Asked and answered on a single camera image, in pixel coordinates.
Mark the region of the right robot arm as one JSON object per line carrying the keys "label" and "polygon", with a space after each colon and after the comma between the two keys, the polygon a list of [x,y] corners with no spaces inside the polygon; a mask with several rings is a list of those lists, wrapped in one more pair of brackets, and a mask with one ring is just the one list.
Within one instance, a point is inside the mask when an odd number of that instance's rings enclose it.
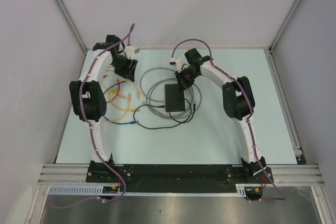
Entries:
{"label": "right robot arm", "polygon": [[255,99],[246,76],[234,77],[215,64],[212,57],[201,56],[195,49],[184,54],[187,67],[183,67],[181,58],[170,59],[170,64],[176,66],[175,77],[178,89],[184,91],[190,88],[197,77],[205,77],[222,90],[223,108],[226,115],[231,118],[238,132],[241,145],[241,163],[243,166],[243,179],[254,183],[266,174],[266,161],[263,157],[254,132],[253,114]]}

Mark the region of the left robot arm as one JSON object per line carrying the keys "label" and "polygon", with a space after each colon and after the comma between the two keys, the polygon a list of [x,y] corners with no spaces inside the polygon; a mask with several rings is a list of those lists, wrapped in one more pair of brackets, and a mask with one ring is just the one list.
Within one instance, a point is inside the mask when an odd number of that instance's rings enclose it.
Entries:
{"label": "left robot arm", "polygon": [[138,61],[134,58],[139,48],[125,45],[116,35],[108,35],[105,42],[93,47],[93,59],[78,81],[69,84],[71,103],[75,115],[84,122],[92,143],[92,159],[86,181],[110,182],[116,169],[104,129],[107,102],[101,87],[109,67],[118,76],[134,81]]}

